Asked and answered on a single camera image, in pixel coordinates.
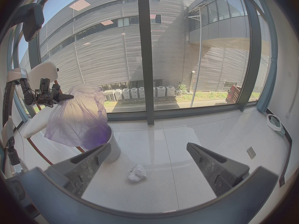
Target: building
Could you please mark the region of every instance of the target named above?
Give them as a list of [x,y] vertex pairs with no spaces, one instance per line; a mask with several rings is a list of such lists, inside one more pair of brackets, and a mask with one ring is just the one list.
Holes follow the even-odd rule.
[[[221,90],[224,81],[242,86],[249,56],[249,25],[243,0],[150,0],[154,87],[183,82],[194,89],[199,59],[199,21],[203,8],[203,49],[198,91]],[[87,83],[104,90],[142,87],[138,0],[75,0],[39,32],[41,61],[59,68],[63,92]],[[25,53],[20,62],[28,62]],[[261,90],[269,52],[261,61]]]

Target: chair seat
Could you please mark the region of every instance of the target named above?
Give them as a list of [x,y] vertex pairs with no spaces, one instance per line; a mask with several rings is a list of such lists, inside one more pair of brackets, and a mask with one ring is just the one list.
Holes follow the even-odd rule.
[[44,128],[47,127],[48,119],[50,117],[51,112],[57,105],[54,105],[53,108],[45,107],[40,110],[27,124],[24,129],[23,137],[25,139],[30,138],[36,133],[40,132]]

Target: tile floor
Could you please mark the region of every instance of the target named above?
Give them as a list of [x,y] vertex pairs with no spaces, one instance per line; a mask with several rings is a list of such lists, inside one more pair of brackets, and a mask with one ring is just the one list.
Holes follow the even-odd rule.
[[[289,148],[285,137],[271,130],[266,116],[256,107],[224,113],[146,121],[110,122],[121,148],[119,158],[100,166],[82,196],[92,203],[131,212],[164,212],[189,208],[216,196],[186,150],[193,142],[228,158],[247,164],[250,173],[264,166],[281,174]],[[23,158],[20,135],[15,133],[16,148]],[[32,141],[53,163],[78,153],[51,142],[40,132]],[[246,149],[253,147],[250,159]],[[24,140],[24,158],[28,168],[48,164]],[[131,183],[127,176],[136,165],[144,166],[147,178]]]

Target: outdoor condenser unit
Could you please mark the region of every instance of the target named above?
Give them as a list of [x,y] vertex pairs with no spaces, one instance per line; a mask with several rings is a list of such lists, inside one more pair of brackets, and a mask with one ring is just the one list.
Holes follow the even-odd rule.
[[182,97],[182,91],[176,91],[176,97]]
[[144,87],[139,88],[139,97],[140,97],[140,99],[145,98]]
[[128,88],[123,89],[123,98],[130,99],[130,91]]
[[159,86],[157,87],[158,97],[165,97],[165,87]]
[[167,88],[167,97],[174,97],[175,89],[172,85],[169,85]]
[[115,90],[114,95],[115,95],[116,100],[122,100],[123,99],[122,90],[121,89]]
[[132,99],[138,99],[138,90],[137,88],[132,88],[131,89],[131,96],[132,96]]
[[104,91],[104,95],[107,101],[116,101],[114,97],[115,90]]

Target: bush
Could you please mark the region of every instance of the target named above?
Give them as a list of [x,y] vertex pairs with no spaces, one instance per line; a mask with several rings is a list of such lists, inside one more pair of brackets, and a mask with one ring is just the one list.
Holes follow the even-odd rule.
[[178,89],[182,91],[182,93],[187,93],[186,85],[181,83],[178,85]]

